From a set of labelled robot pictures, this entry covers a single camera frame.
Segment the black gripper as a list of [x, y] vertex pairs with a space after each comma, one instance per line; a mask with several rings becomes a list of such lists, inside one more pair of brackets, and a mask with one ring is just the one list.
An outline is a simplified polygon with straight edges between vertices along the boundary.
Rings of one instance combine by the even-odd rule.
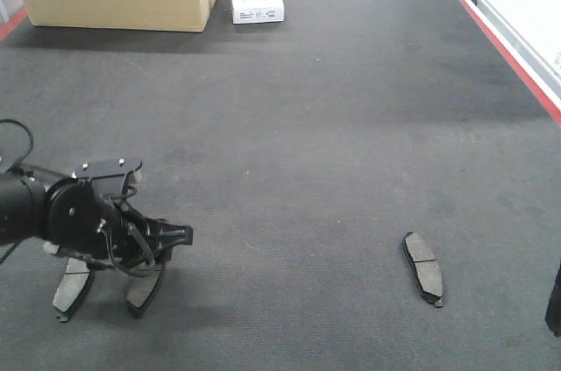
[[190, 225], [149, 218], [129, 203], [142, 160], [84, 162], [71, 175], [46, 176], [44, 250], [89, 268], [116, 268], [143, 277], [171, 259], [175, 246], [193, 244]]

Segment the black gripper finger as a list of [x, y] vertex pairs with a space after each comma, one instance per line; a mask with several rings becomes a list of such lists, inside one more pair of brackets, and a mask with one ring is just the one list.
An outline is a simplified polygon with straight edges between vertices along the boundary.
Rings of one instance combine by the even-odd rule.
[[544, 316], [547, 327], [555, 337], [560, 336], [560, 276], [561, 268], [558, 268]]

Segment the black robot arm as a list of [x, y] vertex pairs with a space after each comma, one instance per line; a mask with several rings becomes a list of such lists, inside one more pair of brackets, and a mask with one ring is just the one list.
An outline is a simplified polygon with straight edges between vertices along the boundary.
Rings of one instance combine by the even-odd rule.
[[71, 175], [22, 163], [1, 174], [1, 243], [38, 238], [57, 257], [87, 268], [143, 277], [190, 245], [194, 230], [149, 218], [129, 199], [137, 192], [138, 158], [85, 162]]

